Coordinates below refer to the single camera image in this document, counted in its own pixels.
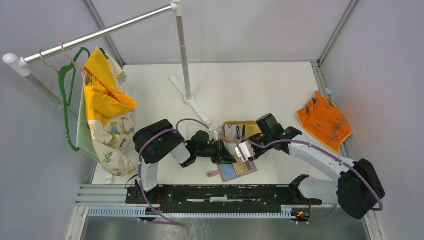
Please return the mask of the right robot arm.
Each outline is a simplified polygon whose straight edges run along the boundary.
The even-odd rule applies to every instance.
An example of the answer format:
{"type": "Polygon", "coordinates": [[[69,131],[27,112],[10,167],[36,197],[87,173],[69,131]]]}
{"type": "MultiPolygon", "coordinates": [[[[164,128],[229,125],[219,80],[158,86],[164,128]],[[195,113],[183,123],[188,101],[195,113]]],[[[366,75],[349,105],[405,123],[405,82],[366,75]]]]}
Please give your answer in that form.
{"type": "Polygon", "coordinates": [[[350,217],[360,220],[368,212],[381,212],[386,193],[374,166],[366,159],[352,160],[324,149],[295,127],[283,128],[272,114],[256,121],[260,132],[236,137],[235,149],[244,161],[254,161],[275,150],[296,157],[312,165],[329,179],[309,175],[298,177],[289,189],[289,199],[302,204],[307,199],[341,207],[350,217]]]}

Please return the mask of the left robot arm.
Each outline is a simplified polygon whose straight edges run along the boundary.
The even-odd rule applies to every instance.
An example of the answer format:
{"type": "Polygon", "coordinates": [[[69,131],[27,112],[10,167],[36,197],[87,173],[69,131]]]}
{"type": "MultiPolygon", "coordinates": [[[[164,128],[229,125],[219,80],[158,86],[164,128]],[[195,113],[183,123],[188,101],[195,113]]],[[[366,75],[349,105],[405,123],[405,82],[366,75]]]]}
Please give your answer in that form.
{"type": "Polygon", "coordinates": [[[157,198],[159,162],[171,155],[182,167],[187,168],[197,158],[209,158],[216,165],[232,165],[237,160],[230,154],[221,139],[211,139],[208,132],[199,130],[189,140],[168,119],[138,130],[133,136],[139,157],[138,197],[145,204],[157,198]]]}

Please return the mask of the orange cloth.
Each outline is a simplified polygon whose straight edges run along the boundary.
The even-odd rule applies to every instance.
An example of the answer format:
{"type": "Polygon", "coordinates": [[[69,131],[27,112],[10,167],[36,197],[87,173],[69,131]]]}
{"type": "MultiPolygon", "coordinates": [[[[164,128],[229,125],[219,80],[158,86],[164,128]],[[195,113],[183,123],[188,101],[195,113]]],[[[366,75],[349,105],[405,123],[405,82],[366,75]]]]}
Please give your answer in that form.
{"type": "Polygon", "coordinates": [[[352,128],[340,109],[319,91],[296,112],[301,126],[335,153],[352,135],[352,128]]]}

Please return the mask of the yellow dinosaur print garment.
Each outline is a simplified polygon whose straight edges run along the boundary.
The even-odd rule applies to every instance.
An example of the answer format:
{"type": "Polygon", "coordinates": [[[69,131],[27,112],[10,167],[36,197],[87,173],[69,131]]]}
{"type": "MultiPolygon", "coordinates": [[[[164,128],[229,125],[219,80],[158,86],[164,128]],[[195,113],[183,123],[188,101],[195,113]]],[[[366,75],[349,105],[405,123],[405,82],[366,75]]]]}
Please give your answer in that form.
{"type": "Polygon", "coordinates": [[[112,176],[130,175],[136,170],[127,152],[135,133],[137,103],[122,89],[127,75],[100,46],[91,52],[84,71],[76,146],[112,176]]]}

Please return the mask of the pink hanger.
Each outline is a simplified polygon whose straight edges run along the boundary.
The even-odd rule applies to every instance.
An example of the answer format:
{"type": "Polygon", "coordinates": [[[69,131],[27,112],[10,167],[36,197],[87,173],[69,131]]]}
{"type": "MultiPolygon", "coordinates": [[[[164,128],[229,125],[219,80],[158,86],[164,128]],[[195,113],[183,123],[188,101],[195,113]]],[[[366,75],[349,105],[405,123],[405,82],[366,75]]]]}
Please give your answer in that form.
{"type": "Polygon", "coordinates": [[[86,82],[86,78],[85,78],[85,73],[84,73],[84,69],[81,67],[81,66],[79,66],[77,63],[76,63],[76,60],[73,60],[69,55],[68,55],[68,53],[67,53],[67,51],[65,50],[65,48],[64,48],[64,44],[65,44],[65,42],[64,41],[62,41],[61,43],[60,43],[60,47],[61,47],[61,50],[62,50],[62,52],[66,55],[66,57],[73,63],[73,65],[80,71],[80,73],[81,73],[81,78],[82,78],[82,81],[83,81],[83,85],[84,86],[86,86],[87,85],[87,82],[86,82]]]}

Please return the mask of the metal clothes rack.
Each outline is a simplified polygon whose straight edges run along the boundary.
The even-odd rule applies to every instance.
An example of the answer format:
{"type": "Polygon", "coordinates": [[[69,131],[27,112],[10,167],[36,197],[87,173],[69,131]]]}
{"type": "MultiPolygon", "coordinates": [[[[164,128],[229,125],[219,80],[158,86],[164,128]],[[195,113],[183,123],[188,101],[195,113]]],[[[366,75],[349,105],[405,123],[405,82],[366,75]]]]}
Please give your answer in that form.
{"type": "Polygon", "coordinates": [[[190,75],[189,75],[189,64],[187,58],[187,48],[184,34],[184,25],[183,25],[183,4],[181,0],[173,0],[165,6],[159,7],[157,9],[148,11],[141,15],[137,15],[115,23],[108,27],[102,28],[95,32],[80,36],[70,42],[66,42],[63,45],[59,45],[54,48],[50,48],[44,51],[41,51],[37,54],[28,56],[28,57],[19,57],[13,53],[7,53],[2,57],[2,61],[11,67],[18,75],[23,78],[28,79],[37,89],[39,89],[47,98],[49,98],[53,103],[55,103],[59,108],[64,107],[64,102],[60,100],[48,87],[46,87],[37,77],[32,74],[32,71],[29,68],[29,65],[36,63],[38,61],[50,58],[52,56],[58,55],[60,53],[65,53],[66,50],[74,49],[86,43],[92,42],[99,38],[108,36],[112,33],[121,31],[130,26],[139,24],[146,20],[158,17],[160,15],[173,12],[176,17],[176,26],[178,32],[179,48],[182,62],[182,71],[183,71],[183,80],[184,83],[181,83],[176,76],[172,75],[170,77],[171,82],[178,89],[178,91],[183,96],[183,102],[190,106],[194,112],[199,116],[200,122],[210,126],[212,120],[207,116],[207,114],[202,110],[199,104],[196,102],[196,98],[192,93],[191,84],[190,84],[190,75]]]}

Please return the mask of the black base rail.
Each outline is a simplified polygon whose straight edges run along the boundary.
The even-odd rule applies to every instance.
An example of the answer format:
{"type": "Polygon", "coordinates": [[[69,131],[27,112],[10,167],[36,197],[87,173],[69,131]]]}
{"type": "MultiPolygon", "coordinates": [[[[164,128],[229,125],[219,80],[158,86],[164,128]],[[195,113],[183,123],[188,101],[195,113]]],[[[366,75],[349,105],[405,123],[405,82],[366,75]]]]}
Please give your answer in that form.
{"type": "Polygon", "coordinates": [[[159,185],[143,198],[138,185],[127,189],[127,204],[161,204],[166,214],[281,213],[282,206],[321,205],[305,198],[295,185],[159,185]]]}

